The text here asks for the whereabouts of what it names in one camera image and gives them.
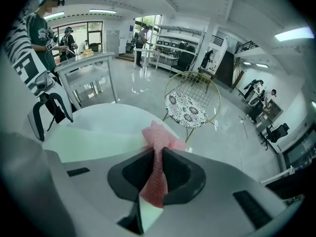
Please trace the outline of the black office chair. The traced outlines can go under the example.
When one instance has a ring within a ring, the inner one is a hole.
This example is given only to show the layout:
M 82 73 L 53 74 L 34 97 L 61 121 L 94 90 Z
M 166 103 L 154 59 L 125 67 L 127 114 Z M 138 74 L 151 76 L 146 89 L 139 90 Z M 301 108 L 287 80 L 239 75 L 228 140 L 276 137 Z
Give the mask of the black office chair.
M 270 125 L 270 127 L 266 127 L 266 136 L 263 135 L 262 132 L 259 133 L 260 137 L 262 138 L 262 143 L 261 144 L 265 144 L 265 150 L 268 150 L 268 144 L 271 143 L 276 143 L 280 138 L 285 137 L 288 135 L 288 131 L 289 131 L 289 126 L 284 123 L 281 124 L 278 128 L 276 128 L 275 130 L 271 130 L 272 129 L 272 125 Z

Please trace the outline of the pink cloth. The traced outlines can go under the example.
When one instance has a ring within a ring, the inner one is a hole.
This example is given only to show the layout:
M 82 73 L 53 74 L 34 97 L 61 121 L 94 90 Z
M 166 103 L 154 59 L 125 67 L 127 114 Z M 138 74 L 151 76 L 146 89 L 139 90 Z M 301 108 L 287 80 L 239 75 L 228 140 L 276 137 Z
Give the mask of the pink cloth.
M 148 146 L 154 149 L 154 163 L 152 173 L 141 190 L 140 197 L 154 207 L 163 208 L 163 198 L 168 194 L 167 180 L 163 172 L 163 148 L 184 151 L 186 145 L 155 121 L 144 128 L 142 134 Z

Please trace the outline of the white metal shelving rack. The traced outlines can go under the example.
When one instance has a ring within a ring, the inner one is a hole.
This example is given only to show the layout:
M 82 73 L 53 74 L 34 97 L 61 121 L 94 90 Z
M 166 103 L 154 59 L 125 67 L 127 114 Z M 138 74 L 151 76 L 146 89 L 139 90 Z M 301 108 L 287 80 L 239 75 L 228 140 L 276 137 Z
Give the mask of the white metal shelving rack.
M 178 59 L 182 52 L 187 52 L 195 55 L 189 68 L 190 71 L 198 56 L 205 30 L 162 24 L 156 25 L 156 27 L 159 29 L 159 32 L 155 34 L 153 50 L 161 53 L 158 68 L 170 71 L 172 62 Z M 155 66 L 154 62 L 156 60 L 156 56 L 152 54 L 149 59 L 149 64 Z M 172 72 L 179 73 L 180 71 L 172 69 Z

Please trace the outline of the grey locker cabinet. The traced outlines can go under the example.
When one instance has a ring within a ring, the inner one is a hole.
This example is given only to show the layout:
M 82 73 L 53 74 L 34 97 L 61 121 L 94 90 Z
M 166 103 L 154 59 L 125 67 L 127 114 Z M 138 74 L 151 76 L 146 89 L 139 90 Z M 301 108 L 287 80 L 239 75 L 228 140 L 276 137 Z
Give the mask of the grey locker cabinet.
M 119 55 L 119 31 L 118 30 L 107 30 L 106 31 L 106 46 L 107 52 L 113 52 L 115 56 Z

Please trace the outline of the round white table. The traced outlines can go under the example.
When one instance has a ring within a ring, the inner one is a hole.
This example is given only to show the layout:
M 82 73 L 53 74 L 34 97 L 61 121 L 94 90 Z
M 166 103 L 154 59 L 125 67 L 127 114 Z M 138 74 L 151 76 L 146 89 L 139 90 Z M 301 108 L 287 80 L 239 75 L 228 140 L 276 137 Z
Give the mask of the round white table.
M 161 119 L 155 115 L 126 104 L 97 104 L 85 107 L 73 114 L 73 122 L 64 119 L 60 124 L 83 130 L 118 133 L 118 134 L 142 134 L 142 130 L 155 121 L 172 133 L 178 135 Z

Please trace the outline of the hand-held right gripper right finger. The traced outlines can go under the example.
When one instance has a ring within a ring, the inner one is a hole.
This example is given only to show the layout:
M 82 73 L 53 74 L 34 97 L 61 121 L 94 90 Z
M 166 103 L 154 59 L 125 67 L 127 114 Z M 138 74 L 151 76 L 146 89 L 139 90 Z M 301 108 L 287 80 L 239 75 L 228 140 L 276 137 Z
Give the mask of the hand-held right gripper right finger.
M 281 237 L 302 202 L 287 206 L 274 192 L 236 167 L 179 150 L 206 175 L 190 202 L 165 206 L 147 237 Z

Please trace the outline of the light green mat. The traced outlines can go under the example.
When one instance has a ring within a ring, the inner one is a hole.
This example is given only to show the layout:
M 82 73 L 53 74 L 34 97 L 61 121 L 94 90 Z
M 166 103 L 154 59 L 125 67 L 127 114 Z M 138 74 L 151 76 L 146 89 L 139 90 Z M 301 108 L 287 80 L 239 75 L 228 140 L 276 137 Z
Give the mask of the light green mat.
M 103 133 L 62 125 L 49 131 L 42 144 L 45 150 L 56 152 L 62 163 L 111 157 L 146 146 L 141 133 Z

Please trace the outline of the black visitor chair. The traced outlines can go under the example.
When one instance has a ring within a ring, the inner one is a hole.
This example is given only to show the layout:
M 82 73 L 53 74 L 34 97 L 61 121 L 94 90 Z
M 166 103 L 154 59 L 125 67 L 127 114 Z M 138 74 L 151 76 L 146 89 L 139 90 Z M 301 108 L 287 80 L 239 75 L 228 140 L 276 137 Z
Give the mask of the black visitor chair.
M 172 69 L 179 70 L 180 72 L 188 71 L 194 58 L 195 58 L 195 55 L 187 53 L 187 52 L 182 52 L 179 58 L 172 62 L 172 65 L 170 67 L 169 77 L 170 78 L 172 77 L 171 75 Z

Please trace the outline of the dark wooden staircase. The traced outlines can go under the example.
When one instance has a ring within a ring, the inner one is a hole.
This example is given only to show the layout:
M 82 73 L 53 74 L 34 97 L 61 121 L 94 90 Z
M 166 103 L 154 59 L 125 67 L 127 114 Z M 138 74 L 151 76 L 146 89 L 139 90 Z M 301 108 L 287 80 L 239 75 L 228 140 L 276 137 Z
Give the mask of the dark wooden staircase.
M 215 72 L 215 77 L 223 84 L 231 89 L 234 89 L 241 78 L 244 71 L 241 70 L 240 58 L 235 58 L 236 54 L 245 52 L 251 49 L 258 48 L 259 46 L 253 41 L 248 41 L 244 44 L 238 44 L 233 53 L 226 50 L 218 69 Z

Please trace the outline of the white high table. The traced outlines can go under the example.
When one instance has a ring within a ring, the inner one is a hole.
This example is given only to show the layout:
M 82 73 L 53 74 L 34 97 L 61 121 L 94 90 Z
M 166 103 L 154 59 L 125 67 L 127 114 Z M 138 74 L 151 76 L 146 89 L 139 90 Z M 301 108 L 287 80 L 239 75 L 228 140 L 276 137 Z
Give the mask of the white high table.
M 138 52 L 140 52 L 140 53 L 144 52 L 144 54 L 145 54 L 144 63 L 142 65 L 144 68 L 146 68 L 148 66 L 150 54 L 154 54 L 156 56 L 156 59 L 157 59 L 154 62 L 155 70 L 158 69 L 158 63 L 159 63 L 161 53 L 159 51 L 152 50 L 152 49 L 146 49 L 146 48 L 134 48 L 134 64 L 133 64 L 134 69 L 138 68 L 138 65 L 137 65 L 137 53 Z

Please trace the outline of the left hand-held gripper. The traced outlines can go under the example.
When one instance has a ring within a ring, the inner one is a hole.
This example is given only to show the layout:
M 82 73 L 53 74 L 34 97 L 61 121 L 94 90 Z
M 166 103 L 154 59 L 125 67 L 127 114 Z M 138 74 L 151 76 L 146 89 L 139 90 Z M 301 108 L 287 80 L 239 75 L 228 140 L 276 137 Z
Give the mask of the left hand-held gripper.
M 71 102 L 65 89 L 54 80 L 38 58 L 31 45 L 27 33 L 26 16 L 28 10 L 23 8 L 13 21 L 4 43 L 4 51 L 22 82 L 28 89 L 39 97 L 44 93 L 54 101 L 57 100 L 65 117 L 73 122 Z M 40 108 L 43 102 L 37 102 L 28 113 L 28 120 L 35 136 L 44 141 L 44 129 L 40 117 Z

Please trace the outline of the white rectangular desk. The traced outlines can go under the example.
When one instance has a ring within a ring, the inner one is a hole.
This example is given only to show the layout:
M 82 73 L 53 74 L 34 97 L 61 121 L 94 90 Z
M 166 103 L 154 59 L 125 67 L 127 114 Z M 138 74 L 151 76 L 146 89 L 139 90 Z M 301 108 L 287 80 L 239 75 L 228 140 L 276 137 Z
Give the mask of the white rectangular desk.
M 56 66 L 54 71 L 58 74 L 69 99 L 77 110 L 81 109 L 81 105 L 74 92 L 81 86 L 93 82 L 97 86 L 96 91 L 99 92 L 98 83 L 101 78 L 109 78 L 114 102 L 118 101 L 111 72 L 114 58 L 114 52 L 94 52 L 90 55 L 71 58 Z

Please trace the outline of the wooden counter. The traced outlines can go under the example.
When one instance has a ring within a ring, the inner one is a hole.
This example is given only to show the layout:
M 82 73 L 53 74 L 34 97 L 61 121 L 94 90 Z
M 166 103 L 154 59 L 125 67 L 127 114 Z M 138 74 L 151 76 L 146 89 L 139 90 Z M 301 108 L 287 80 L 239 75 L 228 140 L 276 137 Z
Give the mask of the wooden counter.
M 271 99 L 268 102 L 268 105 L 263 108 L 263 113 L 270 119 L 271 122 L 274 122 L 283 113 L 283 110 L 273 101 L 273 99 Z

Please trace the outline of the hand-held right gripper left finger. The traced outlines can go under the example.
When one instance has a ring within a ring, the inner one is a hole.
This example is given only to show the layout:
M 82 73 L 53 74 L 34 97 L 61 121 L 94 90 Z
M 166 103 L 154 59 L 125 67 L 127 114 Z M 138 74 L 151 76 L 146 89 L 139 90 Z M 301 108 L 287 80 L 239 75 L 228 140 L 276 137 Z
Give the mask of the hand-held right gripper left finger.
M 117 197 L 108 184 L 107 174 L 113 165 L 140 152 L 62 163 L 56 152 L 46 151 L 55 188 L 76 234 L 129 233 L 117 222 L 130 214 L 133 202 Z

